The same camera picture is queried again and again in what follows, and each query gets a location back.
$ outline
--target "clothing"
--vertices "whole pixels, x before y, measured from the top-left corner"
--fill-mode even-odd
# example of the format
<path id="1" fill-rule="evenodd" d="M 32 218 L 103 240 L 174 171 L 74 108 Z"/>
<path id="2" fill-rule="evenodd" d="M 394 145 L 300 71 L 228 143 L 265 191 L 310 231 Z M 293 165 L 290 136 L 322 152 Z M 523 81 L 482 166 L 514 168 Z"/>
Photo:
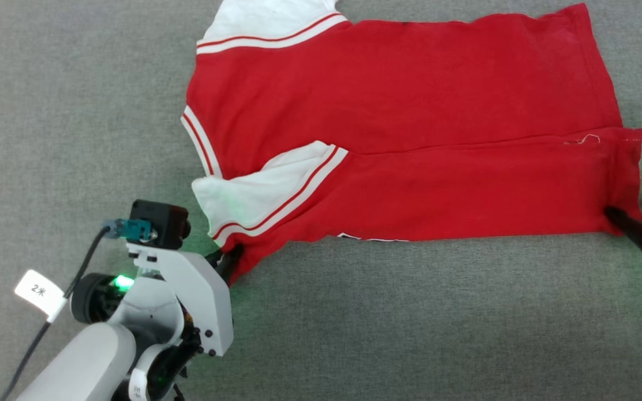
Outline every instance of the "clothing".
<path id="1" fill-rule="evenodd" d="M 362 21 L 331 0 L 224 0 L 182 122 L 193 190 L 234 279 L 287 241 L 612 231 L 640 218 L 642 131 L 622 127 L 583 4 L 472 23 Z"/>

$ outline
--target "green led indicator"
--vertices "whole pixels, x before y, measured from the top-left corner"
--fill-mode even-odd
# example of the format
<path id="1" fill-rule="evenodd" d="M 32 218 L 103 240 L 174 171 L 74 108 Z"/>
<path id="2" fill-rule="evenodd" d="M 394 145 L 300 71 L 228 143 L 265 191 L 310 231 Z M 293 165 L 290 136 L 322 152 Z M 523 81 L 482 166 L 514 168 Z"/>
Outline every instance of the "green led indicator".
<path id="1" fill-rule="evenodd" d="M 133 286 L 133 282 L 135 282 L 135 280 L 130 277 L 125 277 L 122 274 L 113 279 L 113 285 L 123 291 L 130 290 L 130 287 Z"/>

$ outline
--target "red stripe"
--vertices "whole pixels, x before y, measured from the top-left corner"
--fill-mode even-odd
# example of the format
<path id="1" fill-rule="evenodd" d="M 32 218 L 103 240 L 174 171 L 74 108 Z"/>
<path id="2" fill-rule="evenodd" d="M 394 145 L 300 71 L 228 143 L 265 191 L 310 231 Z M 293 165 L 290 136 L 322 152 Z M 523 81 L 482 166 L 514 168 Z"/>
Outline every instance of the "red stripe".
<path id="1" fill-rule="evenodd" d="M 223 40 L 221 40 L 221 41 L 209 42 L 209 43 L 202 43 L 202 44 L 199 44 L 199 45 L 197 46 L 197 48 L 201 48 L 201 47 L 204 47 L 204 46 L 212 46 L 212 45 L 216 45 L 216 44 L 220 44 L 220 43 L 225 43 L 225 42 L 229 42 L 229 41 L 234 41 L 234 40 L 237 40 L 237 39 L 255 39 L 255 40 L 258 40 L 258 41 L 265 41 L 265 42 L 278 42 L 278 41 L 285 41 L 285 40 L 287 40 L 287 39 L 291 39 L 291 38 L 293 38 L 294 36 L 298 36 L 298 35 L 300 35 L 300 34 L 302 34 L 302 33 L 306 32 L 306 31 L 308 31 L 308 30 L 311 30 L 311 28 L 313 28 L 314 26 L 316 26 L 316 25 L 318 25 L 319 23 L 322 23 L 323 21 L 326 21 L 327 19 L 329 19 L 329 18 L 331 18 L 331 17 L 334 17 L 334 16 L 336 16 L 336 15 L 341 15 L 341 13 L 332 13 L 331 15 L 324 16 L 323 18 L 321 18 L 320 20 L 318 20 L 318 21 L 316 21 L 316 22 L 312 23 L 310 26 L 308 26 L 308 27 L 304 28 L 303 30 L 298 31 L 297 33 L 294 33 L 293 35 L 286 36 L 285 38 L 267 39 L 267 38 L 259 38 L 259 37 L 257 37 L 257 36 L 235 36 L 234 38 L 227 38 L 227 39 L 223 39 Z"/>
<path id="2" fill-rule="evenodd" d="M 246 228 L 246 227 L 242 226 L 242 225 L 241 225 L 241 224 L 239 224 L 239 223 L 227 223 L 227 224 L 225 224 L 224 226 L 222 226 L 219 230 L 217 230 L 217 233 L 215 234 L 215 236 L 213 236 L 213 237 L 212 237 L 212 239 L 217 239 L 217 238 L 219 238 L 219 236 L 220 236 L 220 234 L 222 233 L 222 231 L 223 231 L 225 228 L 227 228 L 227 227 L 231 227 L 231 226 L 240 226 L 241 228 L 244 228 L 244 229 L 245 229 L 245 230 L 247 230 L 247 231 L 252 231 L 252 230 L 256 230 L 257 228 L 260 228 L 264 223 L 266 223 L 267 221 L 269 221 L 269 219 L 270 219 L 270 218 L 272 218 L 272 217 L 273 217 L 275 214 L 277 214 L 280 210 L 282 210 L 283 208 L 285 208 L 285 206 L 287 206 L 289 203 L 291 203 L 294 199 L 298 198 L 298 197 L 299 197 L 299 195 L 301 195 L 301 193 L 302 193 L 304 190 L 306 190 L 306 187 L 308 187 L 308 186 L 309 186 L 309 184 L 311 183 L 311 180 L 313 180 L 314 176 L 315 176 L 315 175 L 316 175 L 316 174 L 317 174 L 317 173 L 318 173 L 318 172 L 319 172 L 319 171 L 324 167 L 324 165 L 327 165 L 327 164 L 328 164 L 328 162 L 331 162 L 331 159 L 334 157 L 334 155 L 336 155 L 336 151 L 337 151 L 337 150 L 338 150 L 338 147 L 335 147 L 335 148 L 333 149 L 333 152 L 331 152 L 331 155 L 330 155 L 330 156 L 329 156 L 329 157 L 328 157 L 328 158 L 327 158 L 323 163 L 321 163 L 321 165 L 319 165 L 319 167 L 316 167 L 316 170 L 314 170 L 314 172 L 313 172 L 313 173 L 311 173 L 311 175 L 309 176 L 309 179 L 308 179 L 308 180 L 306 180 L 306 183 L 304 184 L 304 186 L 303 186 L 303 187 L 301 187 L 301 189 L 300 189 L 300 190 L 298 190 L 298 192 L 296 192 L 296 193 L 295 193 L 295 195 L 293 195 L 291 198 L 289 198 L 289 200 L 288 200 L 288 201 L 284 202 L 282 206 L 279 206 L 279 207 L 277 208 L 277 210 L 273 211 L 269 216 L 267 216 L 267 218 L 265 218 L 261 223 L 257 224 L 257 225 L 256 225 L 256 226 L 254 226 L 254 227 L 250 227 L 250 228 Z"/>
<path id="3" fill-rule="evenodd" d="M 194 125 L 189 120 L 189 117 L 187 117 L 187 114 L 183 114 L 183 117 L 185 117 L 185 121 L 188 122 L 189 127 L 192 129 L 192 132 L 194 132 L 194 137 L 197 138 L 197 142 L 200 145 L 200 148 L 202 149 L 202 154 L 205 155 L 205 162 L 207 162 L 207 167 L 209 167 L 210 169 L 210 175 L 214 175 L 215 171 L 212 170 L 212 163 L 210 163 L 210 157 L 207 155 L 207 151 L 205 150 L 205 145 L 203 145 L 200 135 L 197 133 L 197 130 L 194 129 Z"/>

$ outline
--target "gray fabric surface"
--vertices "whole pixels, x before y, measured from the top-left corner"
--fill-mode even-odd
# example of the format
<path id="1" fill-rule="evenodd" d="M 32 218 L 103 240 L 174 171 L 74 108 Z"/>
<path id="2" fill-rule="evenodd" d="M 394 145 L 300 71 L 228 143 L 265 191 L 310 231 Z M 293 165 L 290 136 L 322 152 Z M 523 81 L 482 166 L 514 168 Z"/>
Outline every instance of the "gray fabric surface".
<path id="1" fill-rule="evenodd" d="M 346 0 L 367 18 L 470 21 L 571 0 Z M 626 126 L 642 127 L 642 2 L 589 2 Z M 135 198 L 192 211 L 203 173 L 178 118 L 218 2 L 0 0 L 0 393 L 43 316 L 13 287 L 65 286 Z M 122 243 L 92 271 L 130 272 Z M 232 289 L 235 342 L 188 399 L 642 399 L 642 255 L 624 238 L 294 243 Z M 81 330 L 53 325 L 16 393 Z"/>

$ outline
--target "white label on robot arm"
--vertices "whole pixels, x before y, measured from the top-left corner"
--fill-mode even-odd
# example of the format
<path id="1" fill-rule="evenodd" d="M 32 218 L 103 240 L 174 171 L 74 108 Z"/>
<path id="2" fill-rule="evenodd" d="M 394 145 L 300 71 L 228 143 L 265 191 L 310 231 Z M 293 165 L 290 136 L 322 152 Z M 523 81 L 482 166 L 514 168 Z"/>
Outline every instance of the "white label on robot arm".
<path id="1" fill-rule="evenodd" d="M 23 275 L 23 279 L 18 282 L 13 292 L 43 310 L 48 317 L 47 322 L 53 322 L 66 304 L 64 292 L 58 285 L 33 270 Z"/>

